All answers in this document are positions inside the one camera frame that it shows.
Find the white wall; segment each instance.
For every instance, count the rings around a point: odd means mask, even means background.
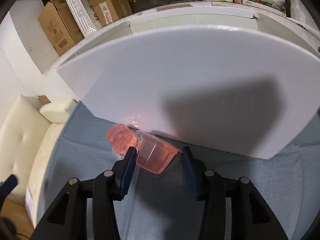
[[[10,16],[17,34],[41,73],[47,73],[59,57],[39,24],[42,0],[17,0]]]
[[[0,49],[0,127],[19,94],[33,96],[14,74],[4,52]]]
[[[77,99],[56,71],[40,72],[22,44],[10,12],[1,23],[0,47],[17,78],[33,95],[46,95],[51,101]]]

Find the pink plastic cup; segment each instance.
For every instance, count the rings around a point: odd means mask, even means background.
[[[154,174],[161,173],[172,158],[178,152],[181,152],[178,148],[149,133],[141,130],[135,133],[141,139],[137,155],[137,164]]]

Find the white leather couch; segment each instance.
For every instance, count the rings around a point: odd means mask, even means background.
[[[67,99],[46,104],[38,112],[19,96],[0,129],[0,181],[10,174],[18,177],[19,184],[8,198],[19,204],[26,199],[34,226],[51,153],[75,106],[74,100]]]

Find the black cable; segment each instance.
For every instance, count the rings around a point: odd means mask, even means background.
[[[18,235],[18,236],[23,236],[23,237],[25,237],[25,238],[29,239],[29,237],[28,237],[28,236],[26,236],[26,235],[24,235],[24,234],[16,233],[16,235]]]
[[[14,223],[9,219],[5,217],[1,217],[2,223],[5,225],[5,227],[8,229],[10,234],[15,236],[17,234],[17,228],[15,227]]]

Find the white foam board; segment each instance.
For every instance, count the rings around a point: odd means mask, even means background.
[[[95,116],[252,157],[278,153],[320,105],[320,60],[248,29],[192,25],[132,34],[67,62],[61,77],[77,71],[85,85],[83,62],[103,69],[83,97]]]

